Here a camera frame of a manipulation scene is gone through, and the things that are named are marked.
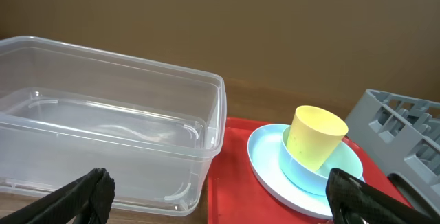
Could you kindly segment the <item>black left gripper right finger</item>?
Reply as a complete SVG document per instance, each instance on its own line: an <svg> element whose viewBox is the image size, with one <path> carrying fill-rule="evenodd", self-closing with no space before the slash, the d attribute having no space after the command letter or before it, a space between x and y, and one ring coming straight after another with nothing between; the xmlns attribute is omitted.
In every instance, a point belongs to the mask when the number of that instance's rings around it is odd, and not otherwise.
<svg viewBox="0 0 440 224"><path fill-rule="evenodd" d="M339 168L330 171L326 196L334 224L439 224Z"/></svg>

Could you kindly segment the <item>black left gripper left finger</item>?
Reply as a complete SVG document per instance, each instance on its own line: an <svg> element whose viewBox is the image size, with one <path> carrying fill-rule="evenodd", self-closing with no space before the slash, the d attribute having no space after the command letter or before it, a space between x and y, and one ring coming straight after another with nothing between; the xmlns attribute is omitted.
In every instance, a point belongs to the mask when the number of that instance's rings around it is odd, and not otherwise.
<svg viewBox="0 0 440 224"><path fill-rule="evenodd" d="M106 224L115 181L105 168L89 173L1 218L1 224Z"/></svg>

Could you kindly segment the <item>light blue bowl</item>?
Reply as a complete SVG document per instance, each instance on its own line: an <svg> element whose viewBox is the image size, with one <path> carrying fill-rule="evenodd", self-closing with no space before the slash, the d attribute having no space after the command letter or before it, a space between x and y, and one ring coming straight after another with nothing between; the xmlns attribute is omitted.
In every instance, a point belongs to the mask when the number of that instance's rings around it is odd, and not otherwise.
<svg viewBox="0 0 440 224"><path fill-rule="evenodd" d="M363 180L363 165L360 158L345 142L341 141L321 167L313 172L295 159L286 147L290 126L282 132L278 165L284 175L305 192L324 196L333 168L339 168L357 179Z"/></svg>

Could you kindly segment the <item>yellow plastic cup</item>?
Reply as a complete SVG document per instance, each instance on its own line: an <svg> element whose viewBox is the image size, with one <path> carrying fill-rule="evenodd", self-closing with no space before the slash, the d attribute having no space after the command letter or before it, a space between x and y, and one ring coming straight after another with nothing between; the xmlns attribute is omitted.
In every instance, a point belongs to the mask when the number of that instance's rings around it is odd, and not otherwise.
<svg viewBox="0 0 440 224"><path fill-rule="evenodd" d="M287 149L299 163L317 171L348 133L347 124L320 107L296 108L287 139Z"/></svg>

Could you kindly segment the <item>light blue plate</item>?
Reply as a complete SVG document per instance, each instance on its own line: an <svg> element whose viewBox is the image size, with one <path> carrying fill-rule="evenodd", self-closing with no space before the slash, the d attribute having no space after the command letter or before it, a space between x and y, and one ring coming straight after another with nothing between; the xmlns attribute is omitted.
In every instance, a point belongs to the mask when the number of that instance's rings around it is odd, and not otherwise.
<svg viewBox="0 0 440 224"><path fill-rule="evenodd" d="M252 170L263 187L287 207L319 219L331 219L327 196L305 192L294 185L278 165L282 132L286 124L268 124L256 129L247 141Z"/></svg>

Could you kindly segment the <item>grey dishwasher rack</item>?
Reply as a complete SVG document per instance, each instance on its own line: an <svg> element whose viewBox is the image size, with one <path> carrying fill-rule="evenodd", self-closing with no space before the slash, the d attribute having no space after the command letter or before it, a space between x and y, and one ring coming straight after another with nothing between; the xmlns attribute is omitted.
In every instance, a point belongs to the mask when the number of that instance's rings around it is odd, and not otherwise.
<svg viewBox="0 0 440 224"><path fill-rule="evenodd" d="M439 103L365 91L345 122L360 146L418 210L439 216Z"/></svg>

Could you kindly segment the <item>clear plastic storage bin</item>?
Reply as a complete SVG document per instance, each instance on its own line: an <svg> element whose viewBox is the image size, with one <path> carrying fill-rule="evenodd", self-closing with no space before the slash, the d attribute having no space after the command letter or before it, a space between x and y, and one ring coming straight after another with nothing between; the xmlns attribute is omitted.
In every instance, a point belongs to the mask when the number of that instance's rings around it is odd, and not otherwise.
<svg viewBox="0 0 440 224"><path fill-rule="evenodd" d="M186 216L226 127L221 76L17 36L1 42L1 191L43 197L94 168L113 206Z"/></svg>

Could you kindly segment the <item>red plastic tray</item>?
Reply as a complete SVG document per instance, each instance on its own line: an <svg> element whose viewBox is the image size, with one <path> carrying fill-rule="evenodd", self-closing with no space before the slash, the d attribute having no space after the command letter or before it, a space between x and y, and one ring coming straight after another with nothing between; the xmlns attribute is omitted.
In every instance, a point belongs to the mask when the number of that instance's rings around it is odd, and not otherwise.
<svg viewBox="0 0 440 224"><path fill-rule="evenodd" d="M218 224L326 223L276 200L252 172L248 138L267 122L229 117L221 152L208 172L208 222Z"/></svg>

